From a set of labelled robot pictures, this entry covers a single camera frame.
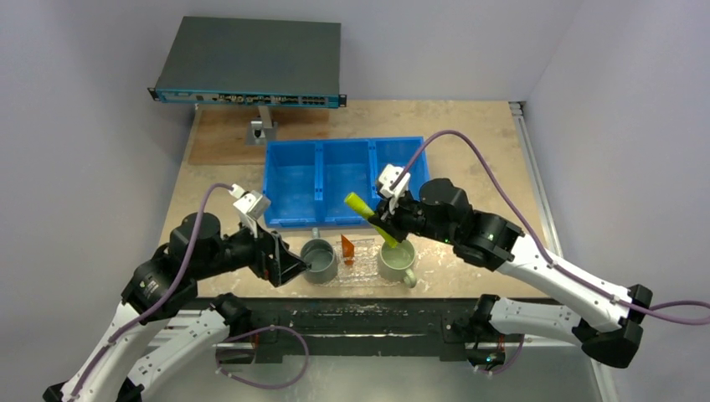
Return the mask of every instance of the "metal mount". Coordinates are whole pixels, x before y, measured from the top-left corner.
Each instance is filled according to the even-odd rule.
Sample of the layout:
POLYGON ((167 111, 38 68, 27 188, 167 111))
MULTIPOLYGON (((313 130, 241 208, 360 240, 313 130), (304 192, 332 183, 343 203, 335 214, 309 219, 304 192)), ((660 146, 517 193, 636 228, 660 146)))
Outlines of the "metal mount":
POLYGON ((256 106, 259 117, 252 120, 247 127, 246 145, 266 145, 276 139, 276 128, 279 124, 271 119, 268 106, 256 106))

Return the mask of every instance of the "black metal frame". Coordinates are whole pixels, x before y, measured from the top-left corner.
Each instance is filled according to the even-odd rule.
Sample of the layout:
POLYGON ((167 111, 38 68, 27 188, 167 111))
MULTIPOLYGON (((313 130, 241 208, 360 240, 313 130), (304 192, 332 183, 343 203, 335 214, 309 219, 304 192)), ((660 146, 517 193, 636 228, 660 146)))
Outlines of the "black metal frame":
MULTIPOLYGON (((209 308, 213 299, 199 297, 184 310, 209 308)), ((474 314, 477 298, 320 298, 245 297, 253 327, 281 325, 306 337, 314 356, 420 356, 465 361, 467 343, 497 342, 491 334, 473 335, 457 328, 474 314)), ((558 304, 550 298, 520 302, 558 304)), ((518 342, 519 337, 506 337, 518 342)), ((255 363, 280 363, 302 355, 301 344, 283 332, 263 332, 255 363)))

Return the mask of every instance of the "orange object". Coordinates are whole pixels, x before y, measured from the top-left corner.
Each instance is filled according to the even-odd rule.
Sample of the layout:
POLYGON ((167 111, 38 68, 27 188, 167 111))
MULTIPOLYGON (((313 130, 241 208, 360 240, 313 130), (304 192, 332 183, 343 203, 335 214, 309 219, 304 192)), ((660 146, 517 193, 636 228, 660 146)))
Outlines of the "orange object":
POLYGON ((345 265, 352 265, 355 262, 355 245, 342 234, 340 235, 342 246, 342 260, 345 265))

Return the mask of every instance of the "white wall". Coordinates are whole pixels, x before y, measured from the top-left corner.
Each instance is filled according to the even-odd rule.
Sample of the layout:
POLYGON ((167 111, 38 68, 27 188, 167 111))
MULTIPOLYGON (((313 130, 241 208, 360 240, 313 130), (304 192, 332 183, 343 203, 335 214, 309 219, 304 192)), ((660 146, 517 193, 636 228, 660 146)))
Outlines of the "white wall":
POLYGON ((2 400, 76 372, 157 245, 183 154, 189 108, 146 91, 162 10, 103 3, 2 5, 2 400))
POLYGON ((195 0, 190 15, 342 23, 354 99, 522 100, 581 0, 195 0))
MULTIPOLYGON (((708 2, 588 0, 525 107, 565 255, 656 302, 710 301, 708 40, 708 2)), ((622 400, 707 400, 710 328, 644 328, 622 400)))

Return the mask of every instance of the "yellow-green marker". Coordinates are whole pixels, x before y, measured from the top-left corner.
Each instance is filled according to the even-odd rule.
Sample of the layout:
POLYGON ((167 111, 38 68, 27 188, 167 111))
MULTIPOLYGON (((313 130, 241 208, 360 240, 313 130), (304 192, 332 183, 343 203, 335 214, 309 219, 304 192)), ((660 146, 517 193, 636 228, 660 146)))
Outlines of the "yellow-green marker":
MULTIPOLYGON (((350 193, 347 195, 347 197, 345 198, 345 204, 353 211, 358 213, 358 215, 362 216, 365 220, 368 220, 369 217, 375 215, 374 211, 372 211, 370 207, 368 207, 368 205, 363 201, 363 199, 358 197, 358 195, 355 193, 350 193)), ((397 240, 394 239, 394 237, 390 236, 389 234, 387 234, 387 232, 375 226, 374 224, 373 227, 378 231, 379 235, 384 238, 385 243, 387 243, 390 247, 397 246, 398 243, 397 240)))

